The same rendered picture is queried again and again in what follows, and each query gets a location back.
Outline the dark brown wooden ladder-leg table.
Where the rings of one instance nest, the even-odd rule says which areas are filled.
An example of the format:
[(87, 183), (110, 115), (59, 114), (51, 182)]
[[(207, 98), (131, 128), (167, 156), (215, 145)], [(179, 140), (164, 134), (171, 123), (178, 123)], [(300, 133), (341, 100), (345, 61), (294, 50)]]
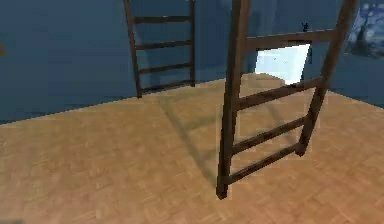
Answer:
[[(144, 23), (167, 23), (167, 22), (195, 22), (195, 0), (189, 0), (190, 14), (188, 16), (144, 16), (137, 17), (132, 14), (130, 0), (123, 0), (126, 24), (128, 27), (128, 38), (130, 53), (132, 57), (134, 78), (136, 84), (136, 94), (141, 97), (143, 94), (164, 90), (170, 87), (188, 84), (194, 86), (195, 79), (195, 53), (190, 53), (190, 61), (187, 63), (140, 69), (137, 63), (137, 52), (139, 50), (169, 48), (176, 46), (195, 45), (195, 39), (190, 38), (185, 41), (171, 41), (138, 45), (134, 37), (134, 26)], [(343, 0), (342, 7), (338, 14), (338, 19), (333, 29), (306, 31), (289, 34), (268, 35), (250, 37), (248, 35), (248, 20), (251, 0), (231, 0), (231, 26), (229, 34), (229, 51), (225, 81), (224, 105), (222, 115), (222, 128), (219, 150), (218, 174), (216, 181), (216, 195), (219, 199), (227, 197), (228, 187), (241, 180), (242, 178), (258, 171), (283, 157), (294, 153), (302, 156), (308, 147), (314, 126), (323, 104), (326, 91), (330, 84), (330, 79), (338, 61), (346, 34), (353, 19), (357, 0)], [(300, 81), (290, 85), (285, 85), (276, 89), (259, 92), (246, 97), (240, 95), (241, 86), (241, 66), (244, 55), (250, 51), (272, 50), (282, 47), (298, 46), (300, 44), (314, 44), (327, 42), (329, 44), (326, 57), (324, 59), (320, 75), (310, 80)], [(172, 69), (188, 68), (190, 78), (187, 80), (176, 81), (164, 85), (153, 87), (142, 87), (140, 76), (142, 74), (162, 72)], [(239, 111), (261, 105), (282, 97), (286, 97), (297, 92), (313, 88), (315, 90), (309, 110), (304, 117), (278, 126), (270, 131), (263, 132), (252, 138), (243, 140), (239, 143), (234, 141), (236, 118)], [(297, 143), (284, 148), (272, 155), (253, 163), (235, 173), (230, 172), (232, 157), (236, 154), (275, 138), (283, 133), (289, 132), (300, 127), (302, 133)]]

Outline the blue swirly framed wall picture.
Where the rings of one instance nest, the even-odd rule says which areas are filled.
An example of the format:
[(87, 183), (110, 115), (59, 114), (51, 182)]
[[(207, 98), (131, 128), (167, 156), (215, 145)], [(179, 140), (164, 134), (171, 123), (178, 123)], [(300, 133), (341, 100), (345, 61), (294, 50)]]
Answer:
[(384, 58), (384, 0), (363, 2), (346, 43), (346, 54)]

